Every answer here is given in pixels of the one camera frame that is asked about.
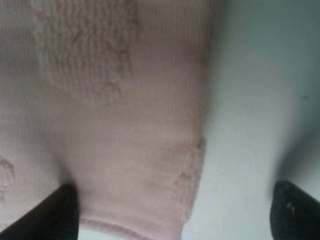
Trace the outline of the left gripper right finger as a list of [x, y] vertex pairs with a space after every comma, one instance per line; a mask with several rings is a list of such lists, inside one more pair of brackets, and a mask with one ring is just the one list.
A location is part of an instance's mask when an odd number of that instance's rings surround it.
[[274, 240], [318, 240], [320, 202], [290, 181], [277, 181], [269, 221]]

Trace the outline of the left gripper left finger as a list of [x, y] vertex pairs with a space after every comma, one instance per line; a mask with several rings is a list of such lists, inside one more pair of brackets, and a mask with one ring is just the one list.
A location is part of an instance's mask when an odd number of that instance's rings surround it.
[[77, 240], [80, 207], [77, 188], [64, 184], [0, 233], [1, 240]]

